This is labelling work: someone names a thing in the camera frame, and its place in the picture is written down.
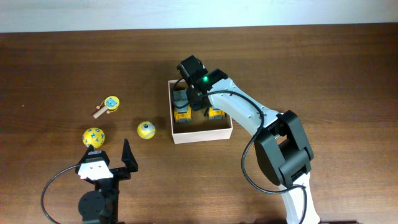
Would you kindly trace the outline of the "yellow grey toy dump truck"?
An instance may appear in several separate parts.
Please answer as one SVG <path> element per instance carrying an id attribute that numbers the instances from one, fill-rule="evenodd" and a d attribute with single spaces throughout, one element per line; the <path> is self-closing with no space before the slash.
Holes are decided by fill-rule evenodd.
<path id="1" fill-rule="evenodd" d="M 187 90 L 174 90 L 174 120 L 176 123 L 188 123 L 192 120 L 192 109 L 189 105 Z"/>

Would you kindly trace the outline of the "yellow grey toy mixer truck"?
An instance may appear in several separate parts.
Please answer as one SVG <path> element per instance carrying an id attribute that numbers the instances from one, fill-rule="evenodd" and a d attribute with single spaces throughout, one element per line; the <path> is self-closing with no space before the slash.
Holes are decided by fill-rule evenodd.
<path id="1" fill-rule="evenodd" d="M 208 118 L 209 119 L 225 119 L 226 113 L 218 108 L 209 108 Z"/>

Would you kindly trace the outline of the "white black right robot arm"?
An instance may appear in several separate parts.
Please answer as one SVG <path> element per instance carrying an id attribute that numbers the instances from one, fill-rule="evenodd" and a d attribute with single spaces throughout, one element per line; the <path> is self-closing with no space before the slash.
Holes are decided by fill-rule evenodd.
<path id="1" fill-rule="evenodd" d="M 310 191 L 314 154 L 299 117 L 291 110 L 280 113 L 258 103 L 225 72 L 209 72 L 193 55 L 182 60 L 177 70 L 188 85 L 187 100 L 193 110 L 214 106 L 251 135 L 241 158 L 245 179 L 255 189 L 265 191 L 246 172 L 246 156 L 253 147 L 260 170 L 279 188 L 275 194 L 282 196 L 287 223 L 320 223 Z"/>

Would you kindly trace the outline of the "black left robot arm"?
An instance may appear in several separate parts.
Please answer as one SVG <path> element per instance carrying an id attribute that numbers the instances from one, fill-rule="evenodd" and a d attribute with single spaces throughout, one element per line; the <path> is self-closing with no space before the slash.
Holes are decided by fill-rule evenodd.
<path id="1" fill-rule="evenodd" d="M 79 203 L 78 211 L 82 222 L 87 224 L 111 224 L 118 222 L 119 183 L 131 178 L 138 171 L 129 141 L 124 140 L 121 161 L 123 167 L 109 168 L 109 157 L 105 151 L 88 147 L 78 162 L 75 172 L 81 179 L 94 185 L 95 189 L 85 193 Z"/>

